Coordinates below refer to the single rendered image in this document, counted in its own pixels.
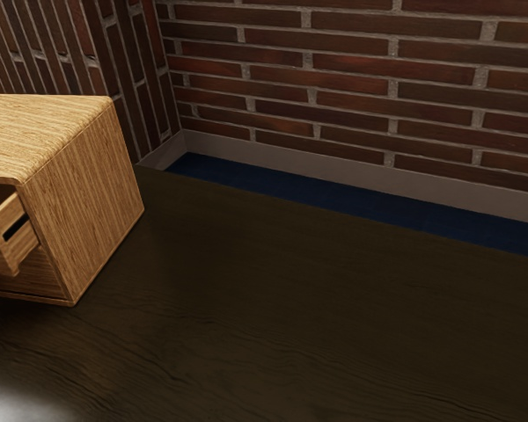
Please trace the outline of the wooden cabinet with drawers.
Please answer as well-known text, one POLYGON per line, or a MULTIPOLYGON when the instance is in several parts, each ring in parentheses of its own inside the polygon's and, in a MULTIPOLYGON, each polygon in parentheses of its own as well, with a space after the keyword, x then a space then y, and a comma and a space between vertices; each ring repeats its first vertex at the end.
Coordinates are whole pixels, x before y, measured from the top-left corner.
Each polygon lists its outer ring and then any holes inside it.
POLYGON ((73 306, 144 211, 114 102, 0 94, 0 185, 39 240, 0 296, 73 306))

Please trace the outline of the open wooden drawer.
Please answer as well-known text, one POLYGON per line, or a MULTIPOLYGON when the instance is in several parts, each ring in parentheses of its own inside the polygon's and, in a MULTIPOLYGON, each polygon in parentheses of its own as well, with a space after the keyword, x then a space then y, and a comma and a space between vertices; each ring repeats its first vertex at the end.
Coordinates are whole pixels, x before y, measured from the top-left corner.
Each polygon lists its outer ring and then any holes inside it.
POLYGON ((0 275, 16 276, 39 240, 14 186, 0 185, 0 275))

